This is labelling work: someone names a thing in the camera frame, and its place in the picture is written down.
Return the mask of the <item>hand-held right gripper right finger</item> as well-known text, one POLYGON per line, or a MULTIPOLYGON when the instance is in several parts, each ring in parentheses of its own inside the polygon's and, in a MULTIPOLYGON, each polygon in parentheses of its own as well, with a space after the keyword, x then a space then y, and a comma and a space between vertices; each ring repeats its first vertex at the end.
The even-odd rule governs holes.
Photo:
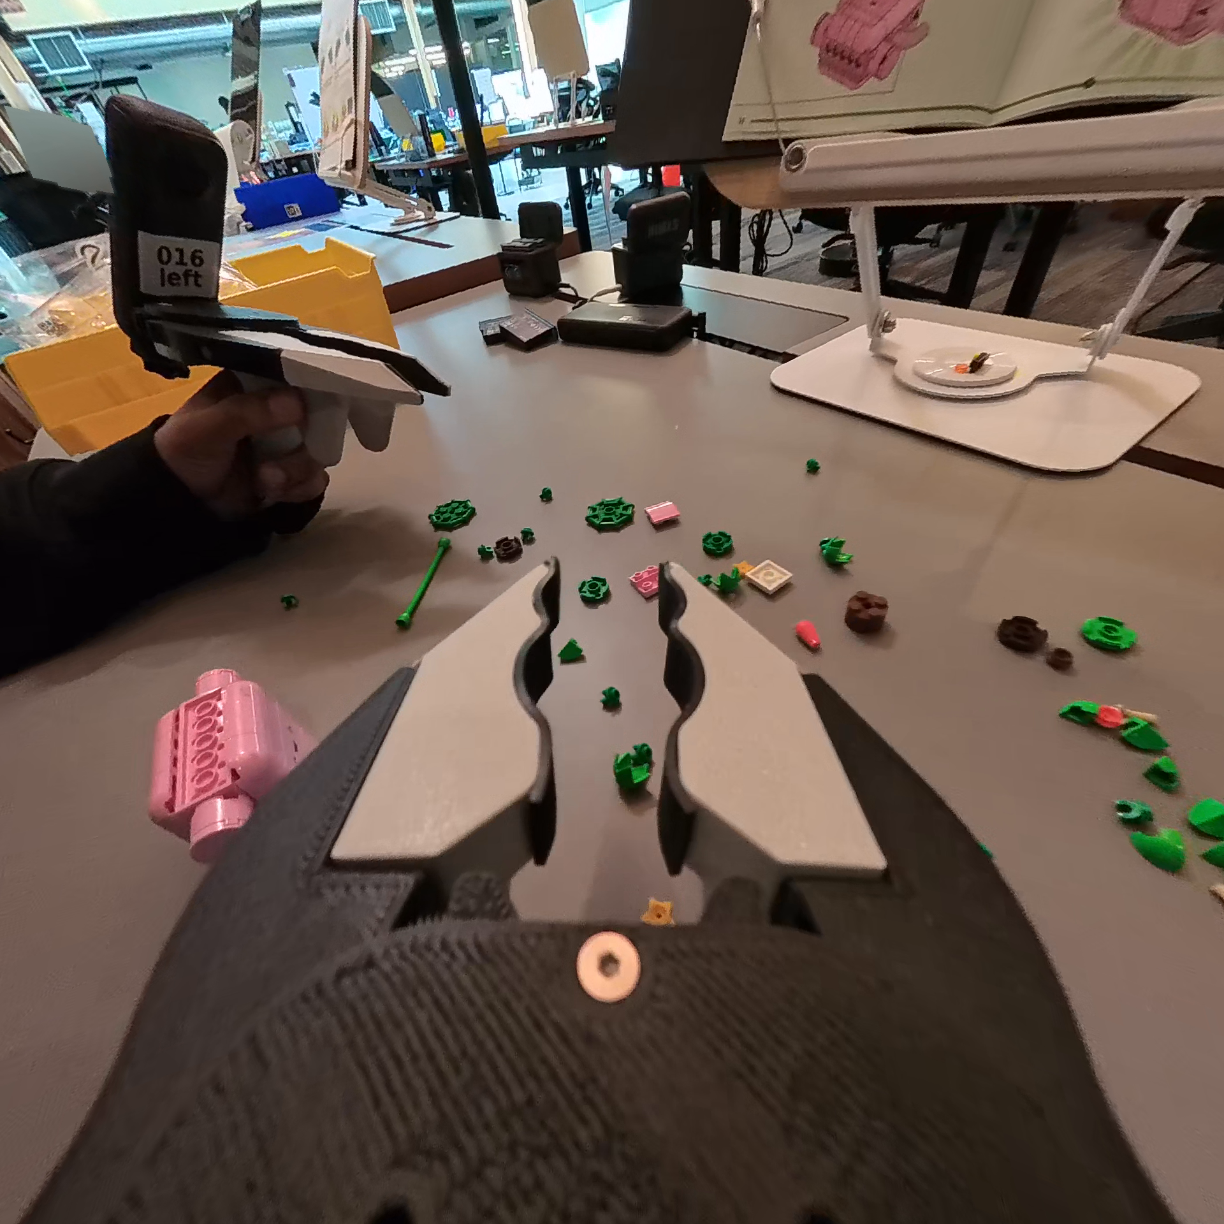
POLYGON ((655 810, 670 875, 878 880, 885 858, 797 664, 693 574, 660 566, 677 705, 655 810))

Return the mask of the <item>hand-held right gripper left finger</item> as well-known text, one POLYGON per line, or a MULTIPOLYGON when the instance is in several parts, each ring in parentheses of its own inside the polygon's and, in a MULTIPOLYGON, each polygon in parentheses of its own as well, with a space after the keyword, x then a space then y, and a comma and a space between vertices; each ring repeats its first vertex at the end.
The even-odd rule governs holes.
POLYGON ((415 666, 332 846, 340 867, 542 865, 556 836, 561 566, 536 565, 415 666))

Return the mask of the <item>pink brick animal body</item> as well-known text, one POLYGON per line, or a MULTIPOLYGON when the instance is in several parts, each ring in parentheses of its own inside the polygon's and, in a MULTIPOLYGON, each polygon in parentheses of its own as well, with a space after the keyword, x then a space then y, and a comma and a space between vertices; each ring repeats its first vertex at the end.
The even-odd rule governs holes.
POLYGON ((316 738, 256 682, 227 667, 202 673, 193 695, 155 725, 147 814, 212 864, 255 804, 316 747, 316 738))

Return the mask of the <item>pale green instruction booklet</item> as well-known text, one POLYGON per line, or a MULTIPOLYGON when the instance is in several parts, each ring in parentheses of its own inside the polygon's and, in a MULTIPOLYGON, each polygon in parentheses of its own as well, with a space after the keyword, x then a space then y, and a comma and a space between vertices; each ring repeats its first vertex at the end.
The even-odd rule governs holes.
POLYGON ((1221 1, 751 3, 724 141, 1218 97, 1221 1))

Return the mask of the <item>person's left forearm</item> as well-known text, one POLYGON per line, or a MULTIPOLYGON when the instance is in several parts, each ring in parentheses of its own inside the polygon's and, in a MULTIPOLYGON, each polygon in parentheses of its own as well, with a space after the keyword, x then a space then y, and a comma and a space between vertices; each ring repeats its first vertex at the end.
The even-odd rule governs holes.
POLYGON ((88 457, 1 478, 1 676, 78 647, 134 609, 303 530, 323 504, 222 517, 171 473, 158 416, 88 457))

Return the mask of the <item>blue plastic bin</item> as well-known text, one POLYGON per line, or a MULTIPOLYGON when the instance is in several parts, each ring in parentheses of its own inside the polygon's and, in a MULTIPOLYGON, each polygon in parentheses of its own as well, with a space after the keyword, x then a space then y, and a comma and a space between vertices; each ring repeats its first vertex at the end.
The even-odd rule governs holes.
POLYGON ((314 173, 240 183, 234 199, 241 207, 243 221, 255 231, 330 215, 342 204, 336 189, 314 173))

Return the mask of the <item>clear plastic bags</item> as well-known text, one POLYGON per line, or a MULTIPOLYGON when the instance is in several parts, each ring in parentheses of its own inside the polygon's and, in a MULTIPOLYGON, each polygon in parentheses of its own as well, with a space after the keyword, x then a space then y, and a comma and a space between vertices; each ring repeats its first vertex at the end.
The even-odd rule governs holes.
POLYGON ((1 253, 1 357, 113 325, 106 234, 1 253))

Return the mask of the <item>scattered small green clips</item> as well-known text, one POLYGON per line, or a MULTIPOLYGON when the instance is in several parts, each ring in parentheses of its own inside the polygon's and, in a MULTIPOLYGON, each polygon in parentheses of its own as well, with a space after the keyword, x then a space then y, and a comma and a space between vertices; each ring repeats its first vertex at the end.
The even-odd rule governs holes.
POLYGON ((799 668, 827 674, 833 686, 900 751, 900 730, 932 730, 932 715, 918 715, 935 698, 935 680, 913 680, 901 695, 899 631, 880 633, 869 647, 840 623, 850 588, 888 597, 900 612, 899 527, 875 524, 883 496, 869 494, 849 467, 816 447, 817 473, 804 473, 799 454, 753 457, 735 448, 708 457, 673 457, 652 444, 629 453, 594 448, 555 451, 501 445, 426 448, 418 438, 384 453, 346 451, 332 472, 324 505, 301 534, 276 543, 262 565, 259 606, 275 695, 289 698, 313 730, 370 692, 389 670, 415 661, 460 623, 504 593, 544 558, 561 566, 559 623, 552 649, 575 638, 585 658, 553 661, 553 680, 540 699, 555 746, 558 824, 546 867, 526 870, 531 883, 544 877, 610 877, 630 868, 665 878, 654 833, 661 766, 652 781, 622 791, 613 757, 648 741, 661 762, 677 705, 663 682, 665 636, 658 628, 657 597, 644 598, 629 574, 661 559, 689 572, 722 571, 699 547, 703 530, 725 529, 738 559, 773 559, 794 572, 789 585, 769 596, 744 585, 731 610, 769 636, 799 668), (635 504, 630 524, 598 531, 585 523, 587 505, 610 496, 635 504), (451 531, 429 527, 428 513, 441 501, 467 498, 472 521, 451 531), (677 523, 655 530, 644 508, 671 499, 677 523), (498 562, 493 542, 517 534, 523 555, 498 562), (834 569, 818 553, 823 537, 843 537, 853 559, 834 569), (416 588, 440 537, 451 547, 432 580, 410 628, 394 626, 416 588), (578 582, 604 577, 609 597, 585 604, 578 582), (807 651, 792 625, 811 620, 820 649, 807 651), (887 730, 884 719, 900 722, 887 730))

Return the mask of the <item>tilted wooden board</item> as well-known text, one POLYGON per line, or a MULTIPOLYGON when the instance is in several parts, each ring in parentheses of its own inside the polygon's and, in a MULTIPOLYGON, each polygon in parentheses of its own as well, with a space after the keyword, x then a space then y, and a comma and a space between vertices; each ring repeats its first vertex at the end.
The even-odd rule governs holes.
POLYGON ((393 228, 421 227, 456 217, 426 199, 399 192, 371 177, 373 32, 357 1, 323 1, 317 45, 320 139, 317 174, 343 189, 390 208, 393 228))

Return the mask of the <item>yellow plastic bin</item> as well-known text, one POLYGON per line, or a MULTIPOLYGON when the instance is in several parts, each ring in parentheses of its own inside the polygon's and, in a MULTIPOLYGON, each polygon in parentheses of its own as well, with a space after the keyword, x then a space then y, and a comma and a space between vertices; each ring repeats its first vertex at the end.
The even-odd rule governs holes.
MULTIPOLYGON (((221 288, 225 304, 397 345, 370 252, 327 236, 314 250, 291 244, 244 255, 236 269, 249 287, 221 288)), ((116 326, 29 348, 7 357, 2 368, 39 427, 68 454, 106 447, 173 413, 217 373, 205 365, 170 380, 145 371, 116 326)))

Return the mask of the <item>black metal pole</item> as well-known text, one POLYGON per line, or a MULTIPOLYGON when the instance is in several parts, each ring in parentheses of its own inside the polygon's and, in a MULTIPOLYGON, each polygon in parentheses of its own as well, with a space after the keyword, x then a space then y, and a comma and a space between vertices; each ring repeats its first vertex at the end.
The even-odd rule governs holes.
POLYGON ((479 214, 485 220, 499 220, 495 186, 485 151, 485 138, 477 113, 464 42, 454 11, 454 1, 432 1, 434 20, 445 55, 456 110, 463 132, 463 153, 476 195, 479 214))

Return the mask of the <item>wooden top office desk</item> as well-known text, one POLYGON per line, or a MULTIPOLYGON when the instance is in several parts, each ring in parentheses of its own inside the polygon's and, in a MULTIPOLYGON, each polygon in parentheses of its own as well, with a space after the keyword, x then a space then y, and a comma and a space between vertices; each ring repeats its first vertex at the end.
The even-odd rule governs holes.
POLYGON ((377 157, 370 170, 383 186, 473 218, 514 221, 520 204, 556 202, 582 252, 606 250, 623 231, 614 201, 622 167, 610 158, 613 131, 612 121, 579 119, 496 137, 483 153, 491 208, 479 204, 476 174, 463 150, 418 160, 377 157))

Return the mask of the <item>black device stand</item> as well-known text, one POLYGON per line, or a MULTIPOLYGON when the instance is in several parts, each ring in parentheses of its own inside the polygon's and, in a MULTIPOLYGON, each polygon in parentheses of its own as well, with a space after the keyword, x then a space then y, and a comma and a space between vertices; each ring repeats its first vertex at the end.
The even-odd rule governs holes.
POLYGON ((622 240, 612 247, 622 301, 677 304, 692 201, 684 190, 661 193, 629 207, 622 240))

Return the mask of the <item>pile of green leaf pieces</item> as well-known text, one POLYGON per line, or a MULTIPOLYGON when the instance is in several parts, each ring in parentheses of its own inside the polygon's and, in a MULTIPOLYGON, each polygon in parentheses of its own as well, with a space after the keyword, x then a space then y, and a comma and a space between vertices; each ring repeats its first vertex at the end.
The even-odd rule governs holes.
POLYGON ((1110 801, 1116 826, 1135 853, 1162 874, 1180 877, 1190 865, 1199 865, 1210 878, 1209 886, 1221 883, 1221 795, 1186 786, 1183 768, 1159 722, 1126 718, 1119 728, 1103 728, 1094 722, 1101 703, 1105 702, 1072 699, 1059 706, 1057 717, 1122 744, 1135 756, 1140 789, 1110 801))

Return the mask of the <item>black and tan upright panel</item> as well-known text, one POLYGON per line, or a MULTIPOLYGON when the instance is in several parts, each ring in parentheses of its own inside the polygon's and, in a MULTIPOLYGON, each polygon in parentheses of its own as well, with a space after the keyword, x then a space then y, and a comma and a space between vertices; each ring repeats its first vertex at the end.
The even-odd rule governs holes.
POLYGON ((527 21, 534 54, 555 96, 566 87, 568 107, 558 110, 558 125, 575 122, 577 81, 588 71, 587 43, 574 1, 528 3, 527 21))

